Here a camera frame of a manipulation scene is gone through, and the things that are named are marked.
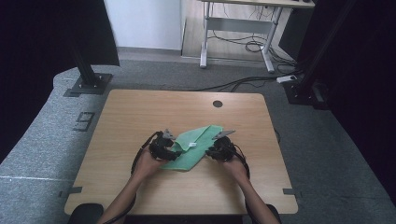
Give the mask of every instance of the desk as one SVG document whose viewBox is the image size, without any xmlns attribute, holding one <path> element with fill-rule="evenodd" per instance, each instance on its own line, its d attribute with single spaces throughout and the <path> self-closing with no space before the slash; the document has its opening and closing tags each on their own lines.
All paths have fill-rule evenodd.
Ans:
<svg viewBox="0 0 396 224">
<path fill-rule="evenodd" d="M 214 107 L 221 101 L 222 107 Z M 130 176 L 134 156 L 155 131 L 173 135 L 217 124 L 235 129 L 231 140 L 241 147 L 250 166 L 251 182 L 279 213 L 297 212 L 289 176 L 260 94 L 189 91 L 112 91 L 99 118 L 65 212 L 82 203 L 107 208 Z M 245 214 L 244 197 L 216 161 L 203 157 L 189 172 L 160 170 L 137 192 L 130 214 Z"/>
<path fill-rule="evenodd" d="M 299 8 L 311 8 L 315 4 L 312 0 L 309 3 L 292 0 L 201 0 L 205 3 L 204 9 L 204 41 L 201 46 L 201 61 L 200 67 L 206 68 L 207 58 L 207 31 L 230 31 L 230 32 L 241 32 L 241 33 L 254 33 L 267 35 L 267 42 L 262 47 L 262 57 L 264 58 L 265 65 L 269 73 L 274 73 L 274 67 L 272 65 L 268 50 L 271 46 L 271 42 L 274 38 L 275 30 L 279 22 L 280 13 L 283 7 L 299 7 Z M 239 5 L 254 5 L 254 6 L 268 6 L 275 7 L 275 15 L 271 21 L 249 21 L 249 20 L 236 20 L 228 18 L 215 18 L 210 17 L 210 5 L 214 3 L 227 3 L 227 4 L 239 4 Z"/>
</svg>

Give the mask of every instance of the person's left hand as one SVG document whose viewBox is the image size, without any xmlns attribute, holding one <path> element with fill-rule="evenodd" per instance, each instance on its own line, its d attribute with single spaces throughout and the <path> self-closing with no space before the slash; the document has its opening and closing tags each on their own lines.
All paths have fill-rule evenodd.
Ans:
<svg viewBox="0 0 396 224">
<path fill-rule="evenodd" d="M 140 178 L 145 179 L 154 175 L 158 168 L 167 162 L 168 161 L 166 160 L 155 160 L 152 158 L 151 153 L 149 152 L 149 147 L 145 147 L 137 161 L 133 175 L 137 175 Z"/>
</svg>

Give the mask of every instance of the hand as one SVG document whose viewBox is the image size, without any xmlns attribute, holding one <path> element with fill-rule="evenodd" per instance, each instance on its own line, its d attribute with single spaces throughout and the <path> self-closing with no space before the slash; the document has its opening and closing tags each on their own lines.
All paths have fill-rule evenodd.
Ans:
<svg viewBox="0 0 396 224">
<path fill-rule="evenodd" d="M 224 167 L 236 182 L 240 183 L 241 181 L 248 180 L 247 170 L 236 156 L 233 156 L 229 161 L 218 161 L 218 163 Z"/>
<path fill-rule="evenodd" d="M 140 154 L 140 158 L 137 161 L 136 167 L 134 168 L 133 175 L 136 175 L 142 179 L 145 179 L 151 175 L 154 175 L 158 168 L 168 161 L 166 160 L 155 160 L 152 158 L 149 152 L 149 147 L 145 147 Z"/>
</svg>

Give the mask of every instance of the floor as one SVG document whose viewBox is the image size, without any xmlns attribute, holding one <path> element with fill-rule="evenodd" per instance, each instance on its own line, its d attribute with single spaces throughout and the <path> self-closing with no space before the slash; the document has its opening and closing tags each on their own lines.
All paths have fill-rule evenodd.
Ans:
<svg viewBox="0 0 396 224">
<path fill-rule="evenodd" d="M 176 51 L 120 49 L 120 67 L 93 67 L 114 76 L 104 95 L 64 97 L 78 70 L 55 77 L 47 103 L 0 165 L 0 223 L 67 222 L 68 191 L 110 90 L 187 91 L 244 77 L 279 75 L 266 73 L 262 63 L 210 62 L 200 69 L 197 59 L 182 58 Z M 274 81 L 252 82 L 237 91 L 262 94 L 280 134 L 299 205 L 297 214 L 281 214 L 283 223 L 396 223 L 396 208 L 388 194 L 330 111 L 290 105 Z M 87 132 L 73 131 L 81 112 L 95 113 Z"/>
</svg>

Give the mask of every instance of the forearm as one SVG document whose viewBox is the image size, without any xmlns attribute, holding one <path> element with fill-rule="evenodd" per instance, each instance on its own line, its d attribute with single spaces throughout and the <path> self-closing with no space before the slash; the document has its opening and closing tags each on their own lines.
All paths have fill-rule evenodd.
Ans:
<svg viewBox="0 0 396 224">
<path fill-rule="evenodd" d="M 136 195 L 139 186 L 143 182 L 144 178 L 140 175 L 133 174 L 129 178 L 127 184 L 119 193 L 119 195 L 114 199 L 111 205 L 107 208 L 107 210 L 103 213 L 101 218 L 97 223 L 105 223 L 109 221 L 111 218 L 116 217 L 121 214 L 133 201 L 134 196 Z M 114 223 L 123 223 L 125 217 L 120 218 Z"/>
<path fill-rule="evenodd" d="M 260 195 L 256 192 L 256 190 L 251 185 L 250 181 L 247 177 L 239 177 L 237 178 L 237 183 L 244 193 L 245 200 L 247 201 L 247 205 L 249 206 L 253 216 L 261 223 L 261 224 L 278 224 L 279 222 L 275 218 L 274 214 L 262 200 Z"/>
</svg>

